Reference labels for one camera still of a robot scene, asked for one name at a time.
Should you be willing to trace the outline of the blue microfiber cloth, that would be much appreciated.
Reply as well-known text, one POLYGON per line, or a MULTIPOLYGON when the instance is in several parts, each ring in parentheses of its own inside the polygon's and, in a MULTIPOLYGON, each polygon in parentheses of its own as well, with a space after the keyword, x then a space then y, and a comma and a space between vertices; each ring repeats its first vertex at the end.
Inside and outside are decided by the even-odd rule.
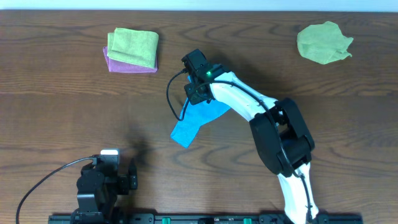
POLYGON ((170 138, 184 148, 188 148, 202 126, 216 120, 230 109, 228 105, 216 100, 192 105, 186 99, 183 106, 185 112, 180 113, 180 117, 184 115, 184 119, 177 122, 170 138))

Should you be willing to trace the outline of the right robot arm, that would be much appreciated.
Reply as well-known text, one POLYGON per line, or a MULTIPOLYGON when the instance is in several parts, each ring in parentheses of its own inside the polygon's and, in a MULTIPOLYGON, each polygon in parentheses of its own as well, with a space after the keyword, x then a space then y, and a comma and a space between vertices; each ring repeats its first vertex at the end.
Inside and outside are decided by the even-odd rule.
POLYGON ((310 183, 315 143, 296 103, 259 93, 221 64, 184 66, 188 99, 222 102, 246 119, 261 161, 279 179, 285 214, 293 223, 312 223, 318 215, 310 183))

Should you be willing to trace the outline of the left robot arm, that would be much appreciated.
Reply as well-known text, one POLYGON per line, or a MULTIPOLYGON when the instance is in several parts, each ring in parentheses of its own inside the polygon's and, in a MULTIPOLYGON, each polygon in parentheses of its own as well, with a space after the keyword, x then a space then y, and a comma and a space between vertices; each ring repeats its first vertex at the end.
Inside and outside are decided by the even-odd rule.
POLYGON ((78 208, 70 215, 70 224, 128 223, 124 212, 115 206, 119 195, 136 190, 137 167, 131 159, 127 174, 119 175, 119 157, 96 155, 81 169, 77 180, 78 208))

